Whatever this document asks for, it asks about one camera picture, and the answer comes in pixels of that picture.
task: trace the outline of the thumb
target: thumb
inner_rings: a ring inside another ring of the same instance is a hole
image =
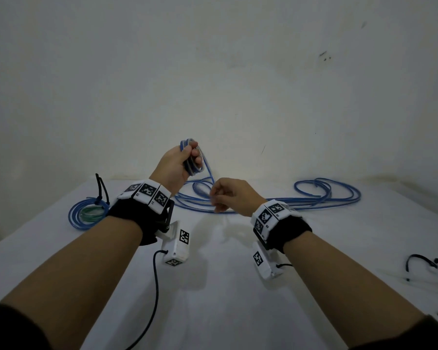
[[[228,207],[234,204],[234,197],[228,195],[215,195],[211,197],[212,204],[223,204]]]
[[[187,160],[190,157],[190,155],[192,154],[192,149],[193,148],[190,145],[185,146],[183,148],[183,151],[181,151],[178,154],[179,160],[181,162],[184,162],[185,160]]]

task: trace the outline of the sleeve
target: sleeve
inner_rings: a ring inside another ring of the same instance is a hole
[[[33,321],[16,309],[0,304],[0,349],[51,350],[44,334]]]
[[[438,322],[429,315],[400,336],[351,348],[375,349],[438,349]]]

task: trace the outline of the forearm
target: forearm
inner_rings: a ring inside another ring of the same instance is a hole
[[[423,313],[313,233],[284,244],[284,252],[349,347],[400,335]]]
[[[141,239],[133,221],[106,217],[32,272],[1,303],[32,319],[53,348],[78,349]]]

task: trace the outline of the table surface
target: table surface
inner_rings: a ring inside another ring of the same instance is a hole
[[[127,184],[110,181],[106,186],[115,196]],[[296,196],[291,185],[252,185],[264,196]],[[317,235],[435,316],[437,288],[409,285],[396,275],[402,275],[409,254],[438,258],[438,215],[387,188],[357,187],[363,194],[359,203],[302,215]],[[82,184],[0,242],[0,299],[81,234],[68,223],[68,210],[96,191],[94,180]],[[287,268],[270,281],[259,277],[250,254],[256,237],[249,218],[176,207],[176,219],[191,232],[190,258],[175,268],[158,261],[159,305],[140,348],[345,348],[294,270]],[[160,247],[158,242],[138,249],[83,349],[124,349],[140,335],[154,306],[152,255]],[[437,280],[438,273],[422,262],[412,265],[415,277]]]

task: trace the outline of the white device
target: white device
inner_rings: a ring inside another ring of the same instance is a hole
[[[276,250],[267,251],[258,242],[253,242],[252,250],[255,266],[264,280],[274,279],[284,273],[283,270],[276,267],[276,265],[281,263]]]
[[[187,261],[190,256],[190,233],[181,229],[178,221],[169,225],[167,232],[157,231],[156,237],[163,240],[162,249],[169,251],[163,257],[163,262],[177,266]]]

